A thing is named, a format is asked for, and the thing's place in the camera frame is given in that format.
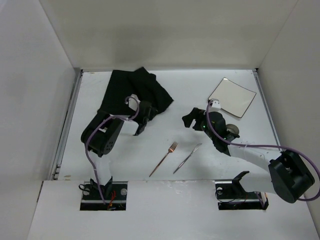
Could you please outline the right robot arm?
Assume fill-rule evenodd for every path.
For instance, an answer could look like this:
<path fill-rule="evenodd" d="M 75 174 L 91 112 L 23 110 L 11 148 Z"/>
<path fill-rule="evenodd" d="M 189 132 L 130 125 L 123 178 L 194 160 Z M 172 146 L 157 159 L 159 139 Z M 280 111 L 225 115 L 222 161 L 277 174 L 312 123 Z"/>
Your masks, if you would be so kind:
<path fill-rule="evenodd" d="M 293 150 L 279 150 L 276 146 L 249 147 L 240 138 L 240 131 L 234 124 L 226 124 L 223 115 L 217 111 L 206 112 L 193 108 L 182 117 L 186 128 L 204 132 L 212 141 L 214 147 L 230 157 L 250 162 L 270 175 L 271 190 L 282 200 L 293 204 L 315 183 L 315 178 L 309 171 L 300 154 Z"/>

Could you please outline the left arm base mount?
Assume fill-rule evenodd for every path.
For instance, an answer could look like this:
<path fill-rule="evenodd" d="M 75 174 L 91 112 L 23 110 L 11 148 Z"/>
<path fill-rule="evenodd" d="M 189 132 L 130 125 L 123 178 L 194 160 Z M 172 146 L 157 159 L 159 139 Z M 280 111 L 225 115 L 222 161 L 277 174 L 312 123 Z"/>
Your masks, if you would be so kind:
<path fill-rule="evenodd" d="M 127 207 L 128 182 L 113 181 L 111 178 L 105 185 L 100 185 L 93 180 L 79 184 L 82 191 L 81 211 L 125 211 Z"/>

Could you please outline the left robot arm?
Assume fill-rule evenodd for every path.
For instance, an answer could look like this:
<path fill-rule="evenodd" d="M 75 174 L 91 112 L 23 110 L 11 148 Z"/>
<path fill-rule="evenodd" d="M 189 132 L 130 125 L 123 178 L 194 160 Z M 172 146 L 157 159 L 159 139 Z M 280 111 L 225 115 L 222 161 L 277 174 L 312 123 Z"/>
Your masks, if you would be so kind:
<path fill-rule="evenodd" d="M 102 102 L 80 137 L 86 156 L 89 152 L 99 158 L 109 154 L 121 130 L 125 134 L 138 136 L 158 113 L 156 106 L 147 100 L 135 101 L 131 98 L 118 105 Z"/>

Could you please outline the black cloth placemat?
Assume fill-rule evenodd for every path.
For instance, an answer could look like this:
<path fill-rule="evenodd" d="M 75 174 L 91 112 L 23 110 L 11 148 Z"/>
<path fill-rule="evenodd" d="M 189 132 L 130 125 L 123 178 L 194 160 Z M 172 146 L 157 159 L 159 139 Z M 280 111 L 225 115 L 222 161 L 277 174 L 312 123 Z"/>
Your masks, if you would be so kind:
<path fill-rule="evenodd" d="M 144 67 L 135 71 L 113 70 L 98 111 L 112 115 L 133 115 L 125 98 L 136 95 L 138 100 L 151 103 L 150 120 L 163 113 L 174 101 L 157 81 L 157 76 Z"/>

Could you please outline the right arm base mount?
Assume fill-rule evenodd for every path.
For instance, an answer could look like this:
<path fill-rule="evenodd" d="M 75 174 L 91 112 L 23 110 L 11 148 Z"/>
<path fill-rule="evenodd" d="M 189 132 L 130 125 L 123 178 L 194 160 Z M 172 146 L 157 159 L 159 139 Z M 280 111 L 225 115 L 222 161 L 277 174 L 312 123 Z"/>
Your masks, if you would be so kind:
<path fill-rule="evenodd" d="M 233 179 L 215 180 L 215 198 L 220 211 L 236 210 L 262 210 L 269 207 L 269 200 L 266 193 L 251 191 L 247 192 L 240 183 L 240 180 L 249 171 L 242 171 Z"/>

